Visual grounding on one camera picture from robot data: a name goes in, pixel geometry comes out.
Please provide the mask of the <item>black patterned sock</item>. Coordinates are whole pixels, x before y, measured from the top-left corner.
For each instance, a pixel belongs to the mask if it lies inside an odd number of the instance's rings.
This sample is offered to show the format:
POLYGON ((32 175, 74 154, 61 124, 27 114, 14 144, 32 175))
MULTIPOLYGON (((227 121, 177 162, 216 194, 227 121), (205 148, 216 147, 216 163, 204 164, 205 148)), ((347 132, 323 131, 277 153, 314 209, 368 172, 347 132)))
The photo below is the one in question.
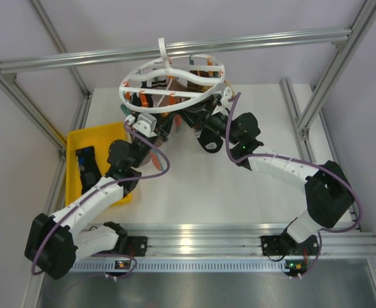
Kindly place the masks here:
POLYGON ((198 142, 207 153, 217 153, 223 146, 222 138, 212 131, 202 130, 198 142))
POLYGON ((76 158, 80 172, 81 193, 85 194, 101 179, 94 147, 88 146, 76 150, 76 158))

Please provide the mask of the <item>white round clip hanger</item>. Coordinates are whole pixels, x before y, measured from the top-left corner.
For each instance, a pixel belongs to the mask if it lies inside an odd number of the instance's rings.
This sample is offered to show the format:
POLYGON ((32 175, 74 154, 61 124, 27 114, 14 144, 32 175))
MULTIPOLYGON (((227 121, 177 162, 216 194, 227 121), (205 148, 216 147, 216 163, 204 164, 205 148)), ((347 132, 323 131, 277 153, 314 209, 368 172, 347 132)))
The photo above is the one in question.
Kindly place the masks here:
POLYGON ((216 96, 218 84, 228 85, 225 66, 215 56, 170 56, 165 44, 159 38, 160 57, 140 65, 120 83, 119 97, 126 108, 148 114, 176 112, 216 96), (166 89, 152 89, 149 81, 156 76, 168 76, 172 82, 166 89))

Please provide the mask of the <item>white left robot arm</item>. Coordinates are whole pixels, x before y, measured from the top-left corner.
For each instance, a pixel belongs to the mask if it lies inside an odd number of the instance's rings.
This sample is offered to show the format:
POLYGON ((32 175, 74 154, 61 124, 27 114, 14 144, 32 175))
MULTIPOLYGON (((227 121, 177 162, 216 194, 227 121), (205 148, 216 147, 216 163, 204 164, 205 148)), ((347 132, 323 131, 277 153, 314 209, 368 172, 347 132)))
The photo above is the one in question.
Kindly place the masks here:
POLYGON ((31 261, 31 274, 48 274, 57 280, 73 264, 93 255, 121 255, 128 246, 128 232, 118 223, 106 222, 101 227, 85 227, 113 203, 128 196, 140 180, 145 179, 137 168, 150 153, 160 156, 166 137, 146 137, 130 128, 124 129, 132 142, 114 141, 108 150, 108 171, 87 192, 69 206, 33 219, 24 255, 31 261))

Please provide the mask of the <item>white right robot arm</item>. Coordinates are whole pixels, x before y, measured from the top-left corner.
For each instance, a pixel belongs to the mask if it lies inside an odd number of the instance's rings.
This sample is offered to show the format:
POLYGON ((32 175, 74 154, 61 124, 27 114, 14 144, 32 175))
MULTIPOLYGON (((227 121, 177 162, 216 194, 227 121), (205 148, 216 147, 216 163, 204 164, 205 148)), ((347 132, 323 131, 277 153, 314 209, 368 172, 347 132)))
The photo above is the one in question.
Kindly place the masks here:
POLYGON ((318 243, 320 231, 333 232, 336 223, 357 202, 357 194, 336 162, 328 160, 317 165, 267 149, 258 140, 259 124, 250 112, 234 117, 232 110, 221 112, 212 103, 202 103, 180 115, 199 133, 204 149, 216 142, 237 166, 272 176, 304 193, 307 208, 280 235, 265 240, 263 254, 267 257, 284 258, 310 250, 318 243))

